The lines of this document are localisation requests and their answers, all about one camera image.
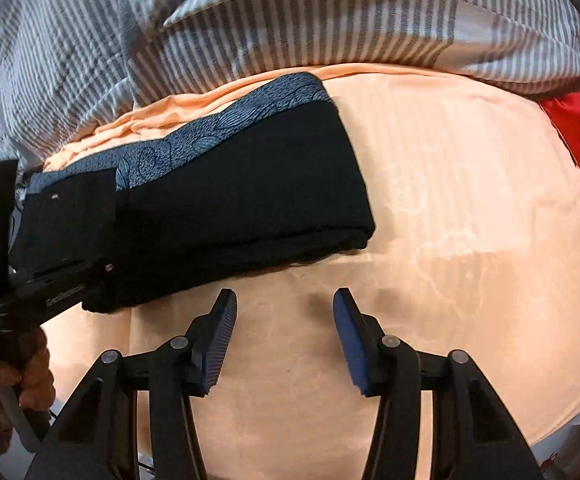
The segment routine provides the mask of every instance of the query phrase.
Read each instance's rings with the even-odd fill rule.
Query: human hand
[[[36,412],[44,412],[49,409],[56,396],[54,376],[50,371],[50,351],[47,348],[47,338],[41,328],[35,332],[34,338],[38,350],[26,364],[22,374],[9,364],[0,361],[0,386],[14,386],[20,383],[22,388],[19,398],[21,407]],[[1,403],[0,425],[3,428],[11,427]]]

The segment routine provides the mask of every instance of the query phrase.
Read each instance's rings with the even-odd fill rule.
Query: wrinkled fabric
[[[165,176],[258,121],[316,101],[331,103],[317,78],[309,73],[286,75],[247,94],[222,113],[199,118],[160,140],[97,152],[62,171],[35,173],[27,192],[38,193],[70,175],[110,168],[116,168],[117,190],[140,186]]]
[[[375,225],[352,146],[319,80],[286,76],[297,79],[304,84],[292,107],[278,111],[275,104],[290,97],[273,92],[286,89],[283,78],[268,92],[260,88],[255,93],[267,95],[263,111],[271,113],[248,115],[240,131],[186,164],[172,156],[166,168],[148,166],[153,174],[164,170],[156,178],[119,188],[114,169],[87,171],[29,194],[10,266],[26,276],[103,260],[113,268],[83,306],[111,312],[230,276],[362,250]],[[308,87],[311,100],[299,104]],[[209,119],[233,117],[230,110]],[[149,155],[142,145],[128,148]],[[148,176],[142,165],[135,169]]]
[[[24,170],[170,94],[398,63],[530,97],[580,90],[569,0],[0,0],[0,159]]]
[[[58,396],[97,355],[152,350],[209,311],[239,316],[217,386],[193,399],[210,475],[358,480],[377,399],[351,382],[331,315],[359,308],[421,351],[463,348],[531,444],[580,411],[580,171],[538,105],[430,71],[324,81],[367,185],[367,249],[220,280],[112,317],[78,307],[45,325]],[[150,453],[147,396],[138,440]],[[420,467],[429,479],[431,399]]]

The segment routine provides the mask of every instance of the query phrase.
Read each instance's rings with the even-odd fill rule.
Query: peach bed sheet
[[[377,65],[313,71],[367,183],[377,224],[368,248],[111,316],[72,308],[45,327],[58,396],[105,349],[149,351],[182,333],[227,286],[239,316],[223,372],[207,398],[193,400],[209,473],[356,480],[377,400],[352,385],[335,332],[331,297],[348,286],[362,311],[414,348],[470,352],[531,443],[552,433],[580,411],[580,172],[557,131],[536,104],[460,76]],[[71,153],[166,134],[278,75],[172,96]],[[138,412],[140,448],[150,452],[146,396]],[[417,480],[429,478],[430,458],[424,396]]]

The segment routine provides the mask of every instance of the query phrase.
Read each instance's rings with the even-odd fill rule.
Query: black clamp
[[[9,272],[16,168],[15,160],[0,162],[0,359],[22,371],[36,352],[34,330],[71,306],[101,294],[110,268],[101,257],[63,262],[31,276]],[[19,394],[19,386],[0,387],[0,401],[23,447],[36,452],[50,428],[50,416],[21,409]]]
[[[207,480],[190,396],[216,384],[237,317],[237,297],[223,289],[209,314],[184,336],[153,352],[101,354],[61,410],[26,480],[138,479],[137,391],[150,392],[157,479]]]
[[[431,480],[543,480],[510,412],[463,350],[417,352],[362,314],[347,288],[333,314],[353,382],[381,396],[363,480],[413,480],[421,391],[433,392]]]

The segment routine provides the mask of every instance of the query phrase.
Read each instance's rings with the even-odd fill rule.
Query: striped blanket
[[[0,158],[23,169],[169,94],[387,62],[531,98],[580,90],[568,0],[1,0]]]

